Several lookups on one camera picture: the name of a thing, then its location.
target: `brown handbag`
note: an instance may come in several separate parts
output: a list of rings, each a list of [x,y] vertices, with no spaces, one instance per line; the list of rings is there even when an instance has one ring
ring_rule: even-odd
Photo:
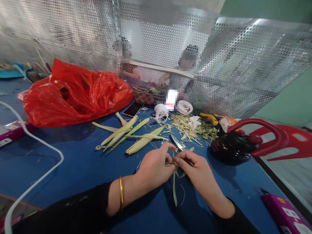
[[[155,103],[155,98],[150,94],[138,93],[134,96],[134,100],[139,103],[146,105],[153,105]]]

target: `black sleeve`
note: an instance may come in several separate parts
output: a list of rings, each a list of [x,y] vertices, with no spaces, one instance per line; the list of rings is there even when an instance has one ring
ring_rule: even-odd
[[[247,219],[243,212],[229,199],[235,206],[235,214],[229,219],[224,219],[214,214],[220,228],[220,233],[260,233],[255,226]]]
[[[60,200],[13,227],[13,233],[90,233],[105,229],[108,192],[112,182]]]

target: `blue table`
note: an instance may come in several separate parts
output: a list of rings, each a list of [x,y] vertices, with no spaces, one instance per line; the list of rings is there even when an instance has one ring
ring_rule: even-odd
[[[16,102],[16,96],[18,92],[29,88],[30,85],[28,81],[22,79],[0,81],[0,91],[8,93],[8,95],[0,97],[0,100],[12,105],[22,117],[25,117],[21,103]],[[147,110],[144,114],[143,111],[140,111],[139,116],[147,118],[152,113],[153,110]],[[15,120],[16,118],[10,110],[0,107],[0,123],[7,124]],[[118,128],[121,126],[115,115],[97,119],[96,122]],[[141,128],[137,135],[146,133],[146,130]],[[96,185],[114,180],[120,174],[126,176],[135,173],[144,155],[154,149],[151,144],[148,144],[137,154],[126,155],[125,150],[135,142],[134,138],[124,141],[108,156],[101,156],[102,150],[95,152],[94,148],[107,138],[110,132],[99,129],[91,123],[38,129],[33,133],[60,149],[65,157],[64,162],[24,199],[25,202],[41,208]],[[161,146],[161,140],[153,142],[158,148]],[[206,143],[202,140],[201,143],[204,148],[195,147],[195,152],[208,160],[223,193],[241,208],[261,233],[279,233],[276,224],[261,201],[260,188],[284,198],[285,196],[263,169],[253,159],[236,167],[224,165],[207,154]],[[186,145],[188,148],[194,146],[190,143],[186,143]],[[55,151],[28,136],[3,147],[0,149],[0,193],[18,198],[32,182],[39,179],[59,160],[60,157]],[[160,188],[128,206],[123,214],[116,219],[110,232],[216,232],[216,224],[207,204],[187,177],[176,179],[178,207],[175,207],[172,181],[173,177]],[[185,200],[182,206],[184,192],[180,184],[185,190]]]

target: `woman's left hand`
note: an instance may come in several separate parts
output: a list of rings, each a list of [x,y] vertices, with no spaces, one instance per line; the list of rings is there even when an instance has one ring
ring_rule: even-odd
[[[147,191],[161,186],[176,170],[174,164],[170,166],[165,165],[166,162],[173,162],[168,149],[176,150],[176,147],[171,143],[165,142],[159,149],[148,152],[144,156],[139,170],[134,175],[137,180],[141,181]]]

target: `gold bangle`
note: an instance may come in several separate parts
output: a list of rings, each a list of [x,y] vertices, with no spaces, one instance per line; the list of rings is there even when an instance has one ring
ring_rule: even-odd
[[[123,192],[123,181],[121,180],[121,175],[119,176],[119,180],[120,180],[120,211],[123,210],[123,207],[124,207],[124,192]]]

